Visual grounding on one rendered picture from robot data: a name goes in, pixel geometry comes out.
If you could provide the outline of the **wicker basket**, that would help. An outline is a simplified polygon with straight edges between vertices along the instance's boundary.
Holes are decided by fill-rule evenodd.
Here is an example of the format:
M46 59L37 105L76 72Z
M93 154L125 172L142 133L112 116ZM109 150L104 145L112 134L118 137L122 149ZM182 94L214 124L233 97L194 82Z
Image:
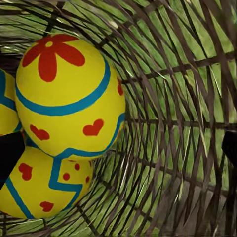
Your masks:
M58 230L68 226L61 234L59 234L57 237L61 236L63 233L66 232L66 230L73 225L77 220L84 218L84 221L87 223L87 228L91 228L91 234L94 234L95 237L104 237L106 234L110 224L116 219L114 226L112 227L112 230L108 237L111 237L115 229L120 225L120 223L123 221L123 219L120 221L120 218L122 214L124 213L127 205L131 206L131 209L128 212L128 217L123 224L119 234L117 237L121 237L123 235L123 228L125 227L131 213L133 210L136 210L136 213L134 215L133 220L131 221L131 224L127 228L128 231L125 235L125 237L129 237L134 225L136 224L138 218L140 215L144 216L144 220L141 224L141 226L138 228L138 230L133 234L134 237L139 237L141 235L141 232L143 231L143 228L146 224L147 221L150 221L150 227L147 229L147 231L143 234L142 237L150 237L152 235L152 232L155 227L159 229L159 234L157 237L162 237L163 234L166 234L168 237L188 237L192 226L195 222L196 216L197 216L197 222L196 222L196 229L195 229L195 235L194 237L203 237L204 233L206 231L206 228L208 226L208 231L207 231L207 237L219 237L222 225L224 220L225 221L225 237L237 237L237 217L234 221L234 224L232 226L232 219L233 219L233 209L234 209L234 201L237 201L237 170L233 166L231 167L231 162L228 159L228 178L229 178L229 190L223 190L222 188L222 175L223 175L223 167L224 167L224 160L225 160L225 153L222 151L222 159L221 159L221 164L219 165L218 163L218 157L217 157L217 150L216 150L216 144L215 144L215 131L216 129L223 129L224 134L226 131L230 130L237 130L237 123L229 123L229 92L231 94L234 106L237 111L237 91L236 87L234 84L234 80L232 78L232 74L230 72L230 68L228 65L227 60L231 59L236 59L236 69L237 69L237 27L235 24L235 20L233 17L233 13L230 7L230 4L232 5L233 9L235 10L237 14L237 0L220 0L221 7L218 6L216 0L199 0L201 9L203 11L203 15L205 19L201 16L195 5L192 3L191 0L186 0L187 4L190 6L196 17L199 19L201 24L206 28L208 31L209 35L212 38L214 48L216 51L216 56L215 57L207 57L206 52L204 51L204 48L202 46L201 40L197 34L196 28L192 22L192 19L190 17L190 14L188 12L188 9L186 8L186 5L184 3L184 0L180 0L180 3L185 11L185 14L187 16L187 19L191 25L189 27L186 22L181 19L181 17L172 9L170 5L169 0L147 0L150 2L148 6L143 6L138 3L136 3L134 0L121 0L124 3L130 5L136 12L136 14L133 14L131 10L124 8L121 6L117 0L99 0L121 12L123 16L127 18L127 21L121 22L121 19L116 17L115 15L109 13L107 10L104 10L97 4L89 1L89 0L82 0L84 3L86 3L90 9L87 11L92 13L95 16L98 16L101 21L104 22L111 30L111 33L107 33L102 27L98 26L96 23L94 23L88 16L86 16L78 7L77 5L71 1L71 0L35 0L39 2L40 4L32 4L26 0L20 0L23 3L12 3L9 0L0 0L0 5L6 5L6 6L16 6L20 10L8 10L8 9L2 9L0 8L0 18L6 18L11 21L16 21L19 25L25 25L25 26L30 26L32 25L21 22L17 19L14 19L12 17L9 17L9 15L17 15L21 17L22 15L34 15L38 18L41 18L41 20L44 20L48 22L49 24L47 25L46 30L41 31L44 32L38 33L34 32L32 30L29 30L31 33L35 33L37 35L42 35L43 37L48 36L52 34L51 30L53 28L58 28L60 31L68 31L71 32L73 35L79 35L78 37L81 38L82 40L86 40L90 42L94 47L100 51L100 53L105 54L108 56L110 59L115 64L118 64L119 66L122 67L127 79L124 80L121 78L121 85L126 86L128 92L129 92L129 97L133 99L136 107L137 107L137 114L135 114L135 110L132 107L132 102L131 99L128 99L128 97L125 95L125 101L126 101L126 119L124 123L124 139L122 139L122 134L120 134L121 137L121 142L122 142L122 150L121 152L119 151L119 138L117 139L117 143L114 148L110 148L106 154L102 154L101 157L97 157L95 160L95 164L93 167L93 179L91 183L92 188L92 193L89 196L89 199L82 204L81 202L83 199L81 199L78 203L74 205L74 207L70 210L77 209L72 215L63 217L59 221L56 221L52 224L47 225L51 220L46 221L45 218L42 218L44 227L40 228L39 230L36 230L34 232L23 232L15 235L8 235L7 232L14 228L15 226L18 226L22 223L27 223L31 221L31 219L23 219L21 220L20 218L17 217L12 217L8 216L5 213L0 212L0 229L3 229L3 232L1 233L0 237L52 237L51 234L54 232L57 232ZM56 1L57 5L49 3L49 1ZM86 18L83 19L80 16L77 16L66 9L64 9L64 6L66 2L70 2L78 11L80 11ZM179 42L181 44L181 47L183 48L183 51L186 55L186 58L188 60L188 64L183 64L181 61L181 58L176 50L176 47L172 41L172 38L163 22L162 16L160 15L160 12L158 10L158 7L164 5L164 8L168 14L170 23L168 22L169 26L179 39ZM48 12L50 16L47 16L45 13L38 13L34 12L30 9L27 9L25 7L35 7L40 10L43 10L45 12ZM51 10L50 10L51 9ZM99 12L98 9L106 12L106 14L111 17L114 22L106 19L104 16L102 16ZM152 11L155 11L157 14L161 24L163 25L164 30L166 31L172 48L170 45L167 43L167 41L162 37L161 33L159 30L155 27L155 25L151 22L148 14L151 13ZM229 53L224 53L223 47L220 44L220 40L218 38L217 32L215 30L214 24L212 22L211 16L209 11L213 14L215 19L217 20L219 26L222 28L223 32L226 34L232 45L235 47L234 51L230 51ZM85 25L85 27L75 21L73 21L72 18L80 20L84 25L85 23L91 24L95 26L101 33L98 34L96 31L92 30L89 26ZM176 19L175 16L178 16L180 21L186 26L187 30L191 33L191 35L194 37L194 39L197 41L197 43L201 46L201 49L206 57L206 59L203 60L196 60L196 55L189 49L188 44L185 40L185 37L183 35L183 32L180 28L180 25ZM58 17L61 19L67 20L73 27L64 24L58 20ZM143 30L138 26L137 21L143 19L144 22L147 24L153 38L156 41L157 47L154 45L154 43L148 38L148 36L143 32ZM23 36L17 36L16 33L10 32L7 30L4 30L4 26L9 26L10 24L8 23L1 23L0 22L0 68L6 70L13 70L19 67L20 62L24 56L23 53L20 52L13 52L13 53L3 53L1 50L17 50L18 48L9 48L8 45L10 46L15 46L15 47L24 47L27 48L28 44L35 43L36 40L34 38L24 38ZM145 47L135 36L135 34L131 31L131 26L134 25L138 32L140 33L141 37L145 37L148 42L155 48L155 50L162 56L166 69L163 70L162 66L157 62L157 60L154 58L154 56L150 53L150 50ZM94 32L100 39L100 43L95 41L93 36L89 35L86 33L81 27L87 28ZM144 50L146 54L152 58L154 67L156 69L156 72L153 70L153 68L149 65L147 59L143 58L137 51L136 49L126 40L123 32L127 33L134 41L135 43L139 46L141 50ZM130 53L126 51L119 43L117 36L126 44L128 47ZM167 47L175 54L178 66L175 66L174 68L171 66L171 63L169 62L167 55L165 53L165 50L163 48L163 45L161 43L163 41ZM117 56L117 60L115 60L105 49L105 45L108 45L109 47L112 48L114 54ZM119 52L120 51L120 52ZM144 72L144 69L141 67L138 59L134 55L136 53L150 68L151 73L146 74ZM118 55L119 54L126 62L128 62L128 65L130 66L130 69L132 70L133 74L135 77L130 75L130 72L127 71L127 69L124 67L123 63L119 59ZM136 71L132 64L130 63L129 59L130 58L137 66L138 70ZM223 109L223 123L216 122L215 120L215 114L214 114L214 105L215 105L215 92L214 92L214 87L213 87L213 82L212 82L212 77L211 77L211 72L210 72L210 66L212 64L220 63L221 67L221 90L222 94L219 91L219 87L215 78L215 75L213 73L213 77L216 83L219 99L221 102L221 107ZM201 78L201 75L199 73L198 68L199 67L206 67L206 75L207 75L207 89L205 88L205 85L203 83L203 80ZM196 95L193 91L193 87L191 85L189 76L187 74L187 70L191 69L194 74L195 78L195 87L196 87ZM138 73L137 73L138 72ZM195 106L195 109L197 111L198 115L198 121L194 121L195 118L190 110L189 107L189 100L188 103L185 100L184 94L181 90L181 87L178 83L178 80L175 76L175 73L182 72L183 78L185 80L186 88L189 90L189 94L192 98L193 104ZM173 92L168 84L167 79L164 77L165 75L170 75L172 78L172 84L173 84ZM158 96L158 87L162 93L161 87L159 85L158 80L156 79L157 77L163 77L163 85L164 85L164 100L166 104L166 115L165 117L161 106L159 102L159 96ZM149 82L149 79L155 79L156 83L156 93L155 95L154 90L152 89L151 83ZM141 90L142 90L142 95L143 99L140 96L135 83L138 82ZM131 84L131 87L136 95L136 100L134 99L132 93L129 90L128 84ZM166 85L168 87L168 90L171 94L171 97L174 101L175 108L176 108L176 116L177 120L173 120L171 116L171 110L169 106L169 100L168 100L168 95L167 95L167 89ZM206 103L206 106L209 110L209 118L210 122L207 122L205 119L204 114L202 113L202 107L201 107L201 98L200 96L203 96L203 99ZM185 108L185 110L188 113L188 116L190 118L190 121L186 121L181 110L180 110L180 105L179 105L179 99L178 96L180 97L180 100ZM141 104L142 108L145 111L146 117L144 117L144 114L142 113L139 103ZM129 110L129 104L132 108L132 114L133 117L131 118L130 110ZM152 111L154 112L155 116L157 117L156 119L149 119L149 111L148 111L148 104L152 108ZM134 123L134 128L135 128L135 136L133 136L133 130L132 130L132 123ZM147 130L147 136L146 140L144 137L144 124L147 124L148 130ZM154 143L153 145L151 144L152 148L152 156L151 156L151 161L148 160L148 154L147 154L147 144L148 144L148 138L150 139L150 143L152 143L151 139L151 131L150 131L150 124L155 124L156 129L155 129L155 136L154 136ZM137 126L139 126L140 134L141 137L139 139L138 136L138 131L137 131ZM168 134L169 134L169 141L167 144L166 141L166 126L168 126ZM178 126L178 131L179 131L179 144L178 144L178 149L176 149L175 145L175 135L174 135L174 128L175 126ZM190 127L189 131L189 136L188 136L188 141L187 141L187 146L186 146L186 151L185 151L185 146L184 146L184 128L185 127ZM198 141L198 146L197 150L195 148L195 141L194 141L194 134L193 134L193 128L194 127L199 127L199 141ZM206 152L206 144L205 144L205 129L210 128L210 134L211 134L211 139L210 139L210 146L209 146L209 152L207 156ZM158 129L160 129L161 133L161 139L159 140L158 136ZM129 147L129 133L131 134L131 144ZM126 139L126 149L124 150L124 140ZM134 155L134 147L135 147L135 140L137 142L137 152L136 155ZM187 160L188 160L188 155L189 155L189 148L190 144L193 144L193 151L194 151L194 165L191 173L191 177L187 176ZM144 154L143 158L140 158L140 151L141 151L141 144L143 144L144 147ZM157 156L157 161L156 163L153 162L154 160L154 153L156 149L156 144L158 148L158 156ZM165 151L165 165L162 165L162 153L163 149ZM179 154L182 154L182 160L183 160L183 168L182 172L179 171L179 165L178 165L178 160L179 160ZM110 157L111 154L115 153L115 159L113 161L113 170L112 170L112 177L109 180L109 182L104 180L104 173L107 168L107 160ZM168 163L169 163L169 157L170 154L172 154L172 161L173 161L173 169L168 168ZM116 160L117 160L117 155L120 155L118 165L115 169L116 165ZM204 172L204 179L203 182L200 180L197 180L198 177L198 167L199 167L199 162L200 162L200 156L202 155L203 159L203 172ZM97 167L101 162L100 170L98 174L96 174ZM139 163L142 164L140 175L135 182L135 178L137 175L137 170L138 170L138 165ZM214 164L215 168L215 177L216 177L216 185L212 186L210 185L210 176L211 176L211 171L212 167ZM135 204L138 200L138 197L141 193L139 191L140 184L141 184L141 179L143 172L145 171L146 166L150 166L150 171L148 173L148 176L151 173L152 167L155 169L154 170L154 176L149 184L149 186L146 189L146 192L139 204L139 207L136 207ZM121 173L121 179L120 179L120 184L119 184L119 189L117 189L117 184L119 180L119 173L122 168L122 173ZM132 181L132 187L131 187L131 192L126 199L126 193L127 193L127 188L128 184L130 181L130 178L132 176L133 170L134 171L134 177ZM163 177L162 177L162 182L161 185L158 189L158 192L156 193L157 189L157 181L158 181L158 176L160 172L163 172ZM165 190L165 193L163 195L162 200L159 198L158 202L158 208L156 211L155 216L152 218L150 217L150 213L152 211L153 205L155 203L155 200L158 196L158 193L160 191L160 196L161 197L161 192L162 192L162 186L163 182L165 179L166 174L171 175L169 184ZM171 196L173 193L173 188L176 180L180 179L180 186L176 192L176 195L174 197L174 200L170 206L171 202ZM122 187L122 184L125 180L125 185L124 189L122 190L121 193L119 193L120 188ZM180 207L180 202L181 202L181 196L182 196L182 189L184 186L184 181L190 183L189 187L189 193L188 197L184 203L184 206L180 212L180 215L178 217L179 213L179 207ZM95 199L95 201L85 210L83 211L83 208L86 206L86 204L89 202L89 200L96 194L96 190L99 185L105 185L106 188L103 191L103 193ZM132 204L130 202L130 199L136 189L136 186L138 184L138 189L137 189L137 195L136 195L136 200ZM195 201L195 204L191 210L192 207L192 202L193 202L193 197L194 197L194 191L195 187L198 186L201 188L201 191L197 197L197 200ZM100 211L98 212L98 215L93 221L90 221L90 217L86 215L87 211L98 201L97 207L102 200L103 196L107 192L107 190L110 189L105 201L102 203L102 207L100 208ZM146 201L152 191L152 201L151 201L151 206L148 209L147 213L143 212L143 208L146 204ZM207 191L210 191L213 194L212 199L208 205L208 208L206 210L206 213L204 214L204 207L205 207L205 201L206 201L206 193ZM97 219L97 217L100 215L100 212L102 208L104 207L105 203L107 202L108 198L112 195L112 193L115 193L115 197L112 200L110 206L108 207L107 211L105 212L102 220L100 221L98 227L96 228L93 223ZM116 202L114 208L111 210L111 212L108 214L108 216L105 218L107 212L109 211L111 205L113 204L116 196L118 196L118 201ZM217 212L218 212L218 205L219 205L219 198L220 196L227 198L224 204L224 207L222 209L222 212L220 214L219 220L216 224L217 220ZM168 200L168 207L167 207L167 213L166 213L166 218L163 222L163 224L158 222L158 218L161 215L161 212L163 211L163 208L165 207L165 204ZM177 200L177 205L176 205L176 211L175 211L175 217L174 217L174 223L173 223L173 229L169 229L166 225L168 223L168 220L170 218L172 209L175 205L175 202ZM116 217L115 214L117 212L118 207L120 206L121 202L125 201L125 205L123 206L122 210L118 213ZM170 208L169 208L170 206ZM181 221L182 215L185 213L185 220L184 220L184 226L183 230L180 233L180 235L176 234L176 230L179 226L179 223ZM70 212L68 211L67 214ZM70 221L78 212L80 212L80 215L75 219ZM108 218L109 217L109 218ZM105 225L105 228L102 232L102 234L99 234L98 228L104 221L104 219L107 219L108 221ZM55 226L56 225L56 226Z

